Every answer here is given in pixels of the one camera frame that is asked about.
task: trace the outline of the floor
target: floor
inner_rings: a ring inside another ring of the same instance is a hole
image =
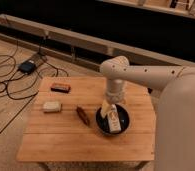
[[[13,54],[16,46],[9,44],[0,40],[0,55],[2,54]],[[21,63],[28,59],[33,53],[28,49],[19,47],[15,55],[17,63]],[[48,57],[48,62],[65,69],[70,76],[99,76],[100,74],[88,70],[86,68],[76,66],[74,64],[55,59],[53,57]],[[11,70],[12,61],[8,61],[4,67],[0,68],[0,76]],[[42,65],[40,69],[47,67],[46,64]],[[42,76],[51,76],[55,72],[51,67],[47,70],[41,72]],[[0,80],[8,79],[10,76],[1,77]],[[14,82],[10,84],[10,91],[14,89],[23,89],[32,84],[36,79],[36,73],[31,76]],[[38,89],[39,82],[41,79],[37,79],[36,84],[28,91],[23,93],[16,93],[13,96],[23,97],[35,93]],[[15,117],[15,115],[20,111],[20,109],[29,101],[29,99],[24,100],[10,100],[8,97],[0,98],[0,131],[5,127],[5,125]],[[154,103],[157,102],[157,98],[153,97]],[[36,163],[20,163],[16,161],[16,154],[21,143],[22,134],[26,126],[27,117],[30,111],[30,107],[33,102],[22,111],[19,115],[9,124],[9,126],[0,134],[0,171],[39,171],[43,170]],[[131,162],[120,162],[120,163],[47,163],[51,170],[55,171],[132,171],[135,163]],[[143,171],[153,171],[153,162],[150,162]]]

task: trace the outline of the cable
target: cable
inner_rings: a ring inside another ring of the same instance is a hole
[[[13,118],[1,129],[0,135],[4,132],[4,130],[17,118],[17,116],[28,106],[28,104],[34,99],[35,96],[32,96],[31,99],[13,116]]]
[[[43,41],[40,42],[39,47],[38,47],[38,54],[41,56],[41,60],[43,60],[44,63],[48,64],[49,66],[51,66],[52,68],[54,68],[54,69],[56,70],[56,75],[55,75],[56,77],[58,76],[59,71],[62,71],[63,73],[66,74],[67,77],[69,77],[69,73],[68,73],[65,69],[58,68],[58,67],[56,67],[56,66],[54,66],[54,65],[52,65],[52,64],[50,64],[50,63],[48,63],[47,61],[45,61],[45,60],[42,58],[42,56],[45,56],[44,54],[42,54],[42,44],[46,43],[46,39],[47,39],[47,37],[45,37],[45,38],[43,39]]]

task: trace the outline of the table top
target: table top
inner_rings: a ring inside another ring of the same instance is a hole
[[[69,94],[51,92],[52,83],[71,85]],[[128,129],[116,136],[99,130],[95,113],[104,99],[103,77],[46,77],[29,115],[17,160],[23,162],[151,161],[154,159],[155,112],[145,87],[126,82],[125,100],[120,104],[129,113]],[[59,100],[60,113],[44,114],[45,101]],[[79,119],[82,107],[91,125]]]

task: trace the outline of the black bowl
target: black bowl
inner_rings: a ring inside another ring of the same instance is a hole
[[[116,104],[116,107],[117,107],[118,116],[120,120],[120,126],[121,126],[121,131],[117,133],[110,133],[107,117],[105,117],[104,119],[101,117],[101,114],[100,114],[101,108],[99,108],[98,111],[96,112],[97,125],[104,134],[117,135],[117,134],[124,132],[129,126],[129,115],[127,111],[120,105]]]

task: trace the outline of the dark object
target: dark object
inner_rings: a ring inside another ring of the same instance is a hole
[[[109,135],[120,134],[120,133],[124,132],[129,126],[129,116],[128,116],[127,111],[123,107],[121,107],[117,104],[116,104],[116,107],[117,107],[117,112],[118,112],[120,126],[121,126],[121,131],[118,133],[110,133],[107,117],[105,117],[104,119],[101,117],[101,114],[100,114],[101,108],[98,109],[98,111],[96,113],[96,122],[97,122],[98,127],[104,133],[109,134]]]
[[[19,67],[18,71],[21,71],[24,74],[33,73],[40,65],[42,65],[47,58],[36,53],[32,55],[27,61],[23,62]]]
[[[35,69],[36,65],[30,61],[25,61],[18,67],[18,71],[28,75],[35,71]]]
[[[78,116],[80,117],[80,119],[83,121],[83,123],[87,126],[90,125],[90,120],[88,118],[88,116],[86,115],[86,113],[84,112],[83,108],[81,107],[77,107],[76,109]]]
[[[176,8],[177,3],[178,3],[178,0],[172,0],[170,4],[170,8]]]
[[[151,88],[148,88],[148,93],[151,94],[152,93],[152,89]]]
[[[70,90],[71,87],[68,84],[53,83],[51,86],[51,91],[69,93]]]

